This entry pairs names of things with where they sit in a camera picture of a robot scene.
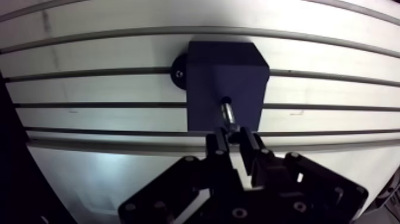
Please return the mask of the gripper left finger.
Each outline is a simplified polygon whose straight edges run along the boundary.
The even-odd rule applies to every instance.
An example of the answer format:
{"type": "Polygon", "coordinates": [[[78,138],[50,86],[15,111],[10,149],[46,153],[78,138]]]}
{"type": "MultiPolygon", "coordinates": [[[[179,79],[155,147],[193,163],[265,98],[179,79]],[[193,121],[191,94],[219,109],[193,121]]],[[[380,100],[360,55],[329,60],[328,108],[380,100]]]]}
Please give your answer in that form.
{"type": "Polygon", "coordinates": [[[243,193],[222,129],[208,134],[206,157],[187,155],[118,208],[121,223],[225,223],[233,219],[235,195],[243,193]]]}

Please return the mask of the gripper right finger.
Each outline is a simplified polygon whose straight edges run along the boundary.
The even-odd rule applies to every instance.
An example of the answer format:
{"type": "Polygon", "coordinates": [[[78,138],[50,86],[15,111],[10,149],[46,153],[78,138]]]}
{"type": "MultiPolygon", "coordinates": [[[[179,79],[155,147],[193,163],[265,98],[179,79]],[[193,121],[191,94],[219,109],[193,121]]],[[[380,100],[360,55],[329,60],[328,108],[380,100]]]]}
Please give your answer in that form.
{"type": "Polygon", "coordinates": [[[279,223],[352,223],[368,191],[348,178],[302,156],[289,152],[278,158],[260,136],[242,127],[239,150],[251,184],[252,200],[269,220],[279,223]]]}

